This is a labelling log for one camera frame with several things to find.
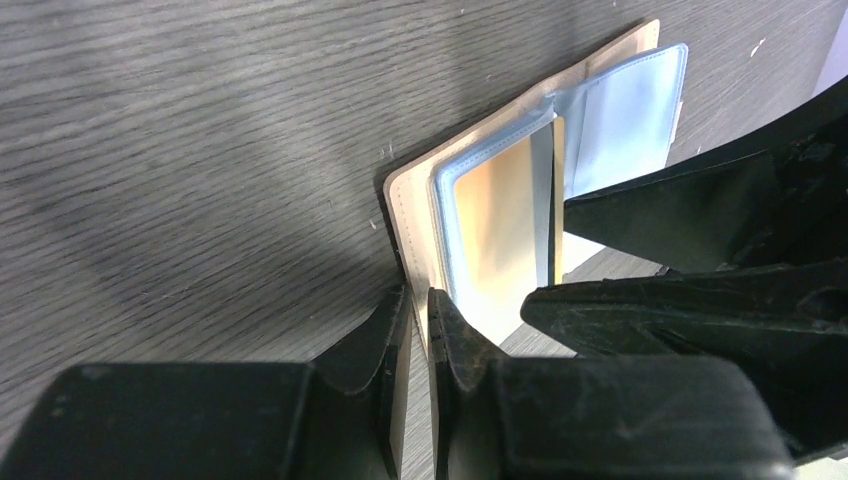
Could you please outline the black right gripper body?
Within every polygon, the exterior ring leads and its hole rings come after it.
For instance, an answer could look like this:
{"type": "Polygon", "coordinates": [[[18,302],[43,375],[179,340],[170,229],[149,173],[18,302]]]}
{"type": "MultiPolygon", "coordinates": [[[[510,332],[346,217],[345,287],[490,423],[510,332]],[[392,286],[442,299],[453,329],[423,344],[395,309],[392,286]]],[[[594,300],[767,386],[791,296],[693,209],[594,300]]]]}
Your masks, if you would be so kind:
{"type": "Polygon", "coordinates": [[[847,80],[760,129],[776,186],[754,207],[738,267],[847,255],[847,80]]]}

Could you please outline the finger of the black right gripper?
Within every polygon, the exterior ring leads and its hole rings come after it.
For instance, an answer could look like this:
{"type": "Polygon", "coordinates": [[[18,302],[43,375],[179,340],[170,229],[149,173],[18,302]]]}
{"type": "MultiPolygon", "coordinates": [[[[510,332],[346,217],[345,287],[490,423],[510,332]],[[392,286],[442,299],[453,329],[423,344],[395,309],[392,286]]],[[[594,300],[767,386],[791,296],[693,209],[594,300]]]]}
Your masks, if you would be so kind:
{"type": "Polygon", "coordinates": [[[522,319],[579,355],[702,355],[757,388],[792,456],[847,445],[847,265],[826,261],[570,283],[522,319]]]}
{"type": "Polygon", "coordinates": [[[779,189],[773,159],[761,153],[570,199],[564,228],[680,272],[711,272],[759,233],[779,189]]]}

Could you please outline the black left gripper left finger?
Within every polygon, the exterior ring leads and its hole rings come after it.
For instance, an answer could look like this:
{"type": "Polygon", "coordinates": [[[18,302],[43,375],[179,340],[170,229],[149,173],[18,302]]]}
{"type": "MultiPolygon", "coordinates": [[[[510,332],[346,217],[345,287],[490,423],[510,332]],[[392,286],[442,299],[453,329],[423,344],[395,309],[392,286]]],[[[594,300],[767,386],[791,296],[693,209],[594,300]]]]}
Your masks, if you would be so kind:
{"type": "Polygon", "coordinates": [[[308,362],[95,363],[61,372],[5,479],[396,479],[408,289],[308,362]]]}

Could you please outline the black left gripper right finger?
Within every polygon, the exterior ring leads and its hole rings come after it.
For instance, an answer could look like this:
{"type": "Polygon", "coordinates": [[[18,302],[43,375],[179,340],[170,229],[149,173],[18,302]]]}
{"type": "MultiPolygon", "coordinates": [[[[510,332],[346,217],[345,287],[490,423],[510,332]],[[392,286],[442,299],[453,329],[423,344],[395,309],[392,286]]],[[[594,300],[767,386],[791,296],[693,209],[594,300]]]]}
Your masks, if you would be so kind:
{"type": "Polygon", "coordinates": [[[427,295],[439,479],[790,479],[753,384],[711,357],[512,357],[427,295]]]}

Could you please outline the beige leather card holder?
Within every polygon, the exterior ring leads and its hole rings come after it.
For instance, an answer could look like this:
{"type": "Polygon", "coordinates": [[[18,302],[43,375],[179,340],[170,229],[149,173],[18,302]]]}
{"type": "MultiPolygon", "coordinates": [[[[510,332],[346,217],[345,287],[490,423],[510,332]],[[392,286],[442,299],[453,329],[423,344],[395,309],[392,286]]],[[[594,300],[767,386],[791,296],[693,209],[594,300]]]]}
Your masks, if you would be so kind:
{"type": "Polygon", "coordinates": [[[665,167],[689,50],[659,33],[658,20],[632,28],[388,176],[422,340],[431,289],[505,340],[528,293],[600,251],[565,231],[565,201],[665,167]]]}

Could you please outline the gold card black stripe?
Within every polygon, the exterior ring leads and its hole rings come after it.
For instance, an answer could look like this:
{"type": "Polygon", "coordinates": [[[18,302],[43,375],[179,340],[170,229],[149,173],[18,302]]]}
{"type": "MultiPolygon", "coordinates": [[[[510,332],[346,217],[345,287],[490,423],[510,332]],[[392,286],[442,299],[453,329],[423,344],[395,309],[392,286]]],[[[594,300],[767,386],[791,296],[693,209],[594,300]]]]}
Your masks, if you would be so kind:
{"type": "Polygon", "coordinates": [[[455,183],[468,274],[460,310],[494,343],[522,323],[525,297],[562,281],[565,121],[558,117],[455,183]]]}

